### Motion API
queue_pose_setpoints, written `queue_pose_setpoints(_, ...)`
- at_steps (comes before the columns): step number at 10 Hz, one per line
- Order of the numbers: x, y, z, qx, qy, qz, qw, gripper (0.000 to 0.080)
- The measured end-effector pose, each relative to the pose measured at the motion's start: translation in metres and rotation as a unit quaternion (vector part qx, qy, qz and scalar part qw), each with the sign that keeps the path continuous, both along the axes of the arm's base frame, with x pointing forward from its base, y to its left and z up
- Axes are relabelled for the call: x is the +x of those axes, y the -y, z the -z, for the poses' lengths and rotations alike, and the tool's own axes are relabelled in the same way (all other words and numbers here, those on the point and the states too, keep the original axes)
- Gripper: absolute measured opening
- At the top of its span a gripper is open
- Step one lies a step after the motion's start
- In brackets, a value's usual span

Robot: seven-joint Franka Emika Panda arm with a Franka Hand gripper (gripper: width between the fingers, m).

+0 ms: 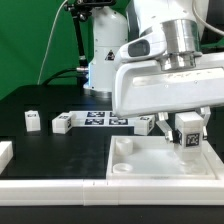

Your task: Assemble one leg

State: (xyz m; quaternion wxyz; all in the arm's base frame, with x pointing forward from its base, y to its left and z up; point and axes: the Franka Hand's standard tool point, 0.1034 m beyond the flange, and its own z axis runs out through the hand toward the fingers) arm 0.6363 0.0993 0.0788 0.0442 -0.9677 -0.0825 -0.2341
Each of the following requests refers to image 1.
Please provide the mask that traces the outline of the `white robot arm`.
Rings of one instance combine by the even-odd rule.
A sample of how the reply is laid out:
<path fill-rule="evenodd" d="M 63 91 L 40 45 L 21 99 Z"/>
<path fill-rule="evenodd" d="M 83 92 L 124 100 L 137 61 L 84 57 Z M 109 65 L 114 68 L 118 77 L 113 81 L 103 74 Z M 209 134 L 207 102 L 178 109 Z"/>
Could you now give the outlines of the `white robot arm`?
<path fill-rule="evenodd" d="M 209 0 L 131 0 L 125 17 L 94 7 L 85 91 L 111 97 L 119 118 L 155 114 L 170 141 L 169 113 L 196 109 L 207 121 L 224 104 L 224 53 L 200 49 L 208 12 Z"/>

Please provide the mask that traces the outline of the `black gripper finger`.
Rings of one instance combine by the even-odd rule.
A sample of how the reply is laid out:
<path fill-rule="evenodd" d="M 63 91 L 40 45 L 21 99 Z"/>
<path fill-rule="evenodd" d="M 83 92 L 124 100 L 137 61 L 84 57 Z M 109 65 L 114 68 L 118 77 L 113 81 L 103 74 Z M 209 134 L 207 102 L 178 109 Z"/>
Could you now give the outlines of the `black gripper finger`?
<path fill-rule="evenodd" d="M 164 133 L 165 139 L 169 142 L 173 141 L 173 130 L 167 123 L 168 113 L 167 112 L 159 112 L 156 117 L 156 124 Z"/>
<path fill-rule="evenodd" d="M 203 139 L 206 140 L 208 137 L 207 133 L 207 124 L 211 116 L 210 107 L 201 107 L 200 108 L 200 116 L 203 118 Z"/>

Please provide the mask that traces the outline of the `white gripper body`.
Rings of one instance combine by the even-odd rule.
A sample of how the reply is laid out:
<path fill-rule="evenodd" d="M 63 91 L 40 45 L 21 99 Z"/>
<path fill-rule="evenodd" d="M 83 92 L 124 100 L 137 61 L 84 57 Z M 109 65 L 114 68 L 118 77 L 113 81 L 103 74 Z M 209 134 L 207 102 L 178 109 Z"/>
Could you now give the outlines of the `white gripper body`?
<path fill-rule="evenodd" d="M 155 60 L 128 63 L 115 76 L 112 109 L 118 117 L 224 105 L 224 53 L 205 54 L 196 67 L 162 71 Z"/>

